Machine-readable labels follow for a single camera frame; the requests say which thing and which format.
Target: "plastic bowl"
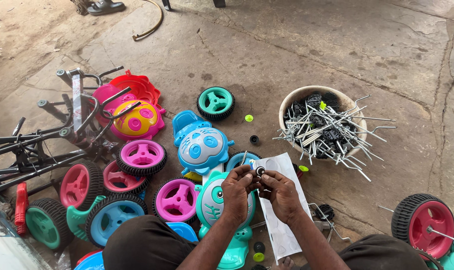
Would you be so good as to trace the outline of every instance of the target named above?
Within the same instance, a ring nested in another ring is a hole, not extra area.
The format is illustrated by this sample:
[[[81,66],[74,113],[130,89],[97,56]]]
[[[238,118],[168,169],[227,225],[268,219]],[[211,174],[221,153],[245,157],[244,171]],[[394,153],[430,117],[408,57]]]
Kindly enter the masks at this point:
[[[353,100],[351,100],[348,96],[346,96],[346,95],[344,95],[344,93],[342,93],[340,91],[337,91],[335,89],[332,89],[330,87],[319,86],[319,85],[304,86],[304,87],[301,87],[299,89],[296,89],[296,90],[292,91],[290,94],[288,94],[284,98],[284,101],[282,101],[282,104],[280,105],[280,109],[279,109],[279,124],[280,124],[280,127],[282,129],[286,129],[285,123],[284,123],[284,114],[287,112],[287,108],[290,107],[292,102],[299,101],[299,100],[311,95],[315,91],[319,91],[322,95],[325,94],[326,92],[332,92],[335,95],[337,95],[337,101],[339,102],[339,110],[338,110],[339,112],[344,112],[344,111],[346,111],[348,109],[351,109],[351,108],[353,108],[355,106],[355,102]],[[354,114],[354,116],[364,116],[364,114],[362,113],[362,111],[359,111],[357,114]],[[357,125],[361,126],[362,128],[367,129],[367,123],[365,122],[364,119],[353,118],[352,121],[354,123],[356,123]],[[367,138],[367,134],[366,133],[361,133],[359,135],[359,137],[362,140],[365,140]],[[302,153],[302,148],[298,144],[295,144],[294,148],[297,151],[299,151],[300,153]],[[349,151],[349,153],[347,153],[345,156],[346,157],[347,156],[353,156],[359,150],[360,150],[359,148],[351,149]],[[333,161],[330,158],[326,158],[326,159],[317,159],[316,158],[316,160],[329,161],[329,162]]]

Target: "teal cartoon animal body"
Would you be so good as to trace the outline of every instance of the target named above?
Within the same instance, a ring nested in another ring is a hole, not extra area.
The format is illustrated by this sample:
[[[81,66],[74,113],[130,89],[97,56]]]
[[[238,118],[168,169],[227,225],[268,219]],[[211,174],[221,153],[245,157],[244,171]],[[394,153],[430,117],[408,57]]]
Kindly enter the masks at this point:
[[[200,191],[196,202],[197,216],[203,227],[199,231],[199,238],[203,238],[209,229],[217,222],[224,211],[224,193],[221,188],[222,182],[228,172],[213,171],[205,185],[195,185],[195,190]],[[248,226],[253,218],[255,210],[254,192],[248,194],[247,219],[237,228],[234,237],[230,241],[220,263],[219,270],[234,270],[245,264],[248,253],[248,241],[252,238],[252,229]]]

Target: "red wheel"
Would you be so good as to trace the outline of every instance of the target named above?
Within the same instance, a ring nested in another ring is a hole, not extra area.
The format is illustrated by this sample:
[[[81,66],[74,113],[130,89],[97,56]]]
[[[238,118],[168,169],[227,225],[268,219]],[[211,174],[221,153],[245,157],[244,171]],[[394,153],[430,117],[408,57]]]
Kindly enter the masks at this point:
[[[109,163],[104,169],[104,188],[107,193],[139,194],[149,185],[148,177],[136,177],[121,171],[117,161]]]
[[[90,208],[98,195],[102,195],[104,177],[100,167],[91,161],[74,164],[62,180],[60,202],[66,208],[73,205],[79,211]]]
[[[454,236],[454,219],[450,209],[430,194],[414,194],[403,199],[392,215],[392,236],[440,258],[452,246],[452,240],[435,232]]]

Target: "red plastic handle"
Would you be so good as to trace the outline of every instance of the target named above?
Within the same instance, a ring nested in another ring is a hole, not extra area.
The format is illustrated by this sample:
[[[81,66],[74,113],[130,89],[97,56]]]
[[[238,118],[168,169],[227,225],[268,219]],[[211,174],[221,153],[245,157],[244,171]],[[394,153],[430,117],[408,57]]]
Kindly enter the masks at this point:
[[[25,210],[29,205],[27,195],[27,183],[23,182],[17,185],[17,202],[15,203],[15,225],[25,225]]]

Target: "white plastic sheet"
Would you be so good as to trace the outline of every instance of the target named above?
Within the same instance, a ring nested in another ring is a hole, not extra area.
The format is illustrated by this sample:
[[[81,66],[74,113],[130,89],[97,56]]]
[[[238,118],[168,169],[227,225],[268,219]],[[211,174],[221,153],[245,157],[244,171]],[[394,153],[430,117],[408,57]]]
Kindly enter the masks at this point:
[[[304,192],[302,191],[302,187],[300,186],[300,182],[294,171],[294,167],[292,166],[292,161],[287,153],[256,160],[254,167],[257,168],[258,166],[262,166],[266,170],[278,171],[294,181],[302,208],[310,219],[312,219],[307,199],[305,199]],[[270,201],[260,198],[260,205],[262,206],[263,215],[267,222],[266,225],[269,231],[270,242],[272,243],[275,262],[278,265],[278,259],[301,252],[302,250],[287,224],[280,221],[274,214]]]

